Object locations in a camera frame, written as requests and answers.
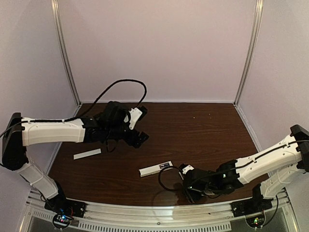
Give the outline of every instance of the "metal corner post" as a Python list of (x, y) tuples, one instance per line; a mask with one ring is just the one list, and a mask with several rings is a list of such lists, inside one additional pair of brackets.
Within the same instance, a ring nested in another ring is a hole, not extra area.
[(262, 14), (263, 14), (263, 7), (264, 7), (264, 0), (257, 0), (256, 1), (256, 7), (255, 7), (255, 13), (254, 13), (254, 20), (253, 20), (253, 27), (251, 32), (251, 38), (250, 38), (250, 44), (249, 49), (246, 57), (245, 67), (242, 72), (241, 81), (239, 84), (239, 88), (237, 91), (237, 95), (234, 101), (234, 105), (237, 106), (239, 104), (242, 92), (244, 90), (244, 86), (247, 80), (247, 77), (249, 75), (249, 69), (251, 66), (251, 62), (253, 59), (253, 54), (257, 42), (257, 38), (260, 31), (261, 26), (261, 20), (262, 20)]
[(60, 13), (59, 13), (59, 6), (58, 6), (58, 0), (51, 0), (52, 2), (52, 10), (53, 10), (53, 15), (54, 15), (54, 20), (55, 20), (55, 25), (56, 25), (56, 31), (57, 31), (57, 37), (59, 41), (59, 48), (62, 56), (62, 61), (64, 65), (64, 69), (67, 74), (69, 86), (71, 88), (71, 92), (75, 101), (75, 104), (77, 106), (81, 105), (81, 101), (79, 99), (76, 85), (73, 79), (70, 63), (69, 63), (69, 57), (67, 54), (65, 42), (64, 42), (64, 36), (63, 36), (63, 31), (62, 31), (62, 26), (61, 26), (61, 19), (60, 19)]

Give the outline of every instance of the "white wall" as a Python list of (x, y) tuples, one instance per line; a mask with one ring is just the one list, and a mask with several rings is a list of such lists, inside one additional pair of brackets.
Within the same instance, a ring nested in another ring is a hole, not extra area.
[[(233, 102), (248, 50), (255, 0), (59, 1), (81, 101), (121, 78), (144, 81), (148, 102)], [(119, 84), (103, 101), (136, 101)]]
[[(14, 112), (33, 118), (66, 118), (75, 110), (56, 37), (50, 0), (0, 2), (0, 131)], [(28, 148), (44, 169), (55, 144)], [(14, 232), (29, 187), (0, 167), (0, 231)]]
[[(240, 107), (263, 149), (300, 124), (309, 130), (309, 1), (265, 1), (262, 25)], [(308, 231), (309, 176), (288, 193)]]

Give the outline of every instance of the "white rectangular object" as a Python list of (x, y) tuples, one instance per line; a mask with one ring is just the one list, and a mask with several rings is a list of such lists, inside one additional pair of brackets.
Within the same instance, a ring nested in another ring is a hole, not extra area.
[(154, 165), (154, 166), (151, 166), (151, 167), (148, 167), (148, 168), (142, 168), (142, 169), (139, 170), (140, 171), (140, 176), (144, 177), (144, 176), (148, 176), (148, 175), (153, 175), (153, 174), (159, 173), (161, 171), (161, 169), (163, 169), (163, 168), (165, 168), (167, 166), (173, 166), (172, 162), (168, 161), (168, 162), (157, 164), (157, 165)]
[(93, 156), (93, 155), (100, 154), (100, 153), (101, 153), (101, 148), (76, 154), (74, 155), (74, 159), (77, 160), (77, 159), (85, 158), (88, 156)]

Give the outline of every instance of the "dark wood tabletop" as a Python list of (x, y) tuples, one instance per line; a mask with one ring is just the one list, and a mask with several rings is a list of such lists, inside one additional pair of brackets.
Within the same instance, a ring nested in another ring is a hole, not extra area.
[[(49, 175), (63, 187), (68, 198), (83, 201), (171, 206), (189, 204), (181, 192), (163, 190), (157, 174), (141, 178), (139, 169), (165, 161), (191, 164), (215, 171), (229, 160), (256, 153), (256, 148), (232, 104), (144, 103), (148, 114), (136, 124), (150, 138), (138, 149), (120, 141), (112, 153), (101, 143), (63, 143)], [(80, 112), (89, 107), (83, 104)], [(103, 111), (97, 104), (88, 115)], [(73, 155), (101, 148), (102, 154), (73, 160)], [(267, 178), (257, 178), (230, 195), (204, 198), (199, 203), (231, 201), (251, 197), (252, 188)], [(162, 174), (169, 188), (178, 187), (177, 170)]]

